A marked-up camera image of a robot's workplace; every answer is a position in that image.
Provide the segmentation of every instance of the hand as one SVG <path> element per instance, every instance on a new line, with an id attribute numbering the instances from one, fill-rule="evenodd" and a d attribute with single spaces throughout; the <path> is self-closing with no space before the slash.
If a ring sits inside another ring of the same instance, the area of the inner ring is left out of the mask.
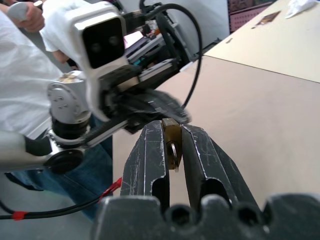
<path id="1" fill-rule="evenodd" d="M 33 2 L 25 2 L 28 6 L 26 12 L 27 20 L 17 23 L 19 28 L 24 28 L 29 33 L 39 32 L 45 26 L 45 19 L 42 16 L 42 11 L 34 6 Z"/>

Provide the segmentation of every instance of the jeans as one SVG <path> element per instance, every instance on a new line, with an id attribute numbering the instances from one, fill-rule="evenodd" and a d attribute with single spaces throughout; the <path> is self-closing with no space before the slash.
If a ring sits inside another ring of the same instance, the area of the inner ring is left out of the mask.
<path id="1" fill-rule="evenodd" d="M 91 126 L 100 124 L 92 119 Z M 85 152 L 83 162 L 65 174 L 28 170 L 11 173 L 24 185 L 35 190 L 47 190 L 69 197 L 76 204 L 99 197 L 113 182 L 112 137 Z M 83 210 L 91 220 L 95 217 L 97 204 Z"/>

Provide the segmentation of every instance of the person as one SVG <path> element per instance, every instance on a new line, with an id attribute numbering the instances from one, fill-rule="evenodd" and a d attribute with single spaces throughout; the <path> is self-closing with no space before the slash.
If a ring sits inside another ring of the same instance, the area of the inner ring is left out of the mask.
<path id="1" fill-rule="evenodd" d="M 0 4 L 0 130 L 37 139 L 51 125 L 47 86 L 62 73 L 17 28 L 34 33 L 44 26 L 41 10 L 32 2 L 27 4 L 27 20 L 22 22 L 9 19 L 5 14 L 8 7 Z M 112 156 L 99 144 L 86 151 L 77 168 L 65 174 L 54 174 L 45 168 L 11 172 L 7 176 L 27 189 L 51 191 L 81 204 L 100 196 L 112 184 Z M 84 213 L 93 219 L 96 210 L 94 205 Z"/>
<path id="2" fill-rule="evenodd" d="M 73 60 L 73 46 L 65 40 L 66 24 L 64 15 L 70 10 L 90 5 L 84 0 L 42 0 L 45 26 L 40 30 L 45 50 L 51 52 L 60 63 L 78 67 Z"/>

